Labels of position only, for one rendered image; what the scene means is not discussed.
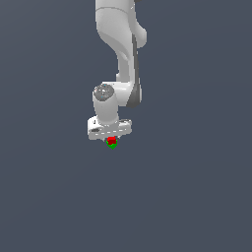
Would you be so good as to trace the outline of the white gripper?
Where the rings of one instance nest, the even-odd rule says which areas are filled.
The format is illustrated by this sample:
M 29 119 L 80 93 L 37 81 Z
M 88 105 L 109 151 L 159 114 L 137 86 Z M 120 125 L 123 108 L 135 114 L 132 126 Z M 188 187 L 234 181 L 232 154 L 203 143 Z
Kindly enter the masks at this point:
M 108 137 L 121 137 L 132 132 L 132 121 L 121 119 L 112 125 L 101 125 L 96 116 L 88 120 L 88 136 L 90 140 L 105 140 Z

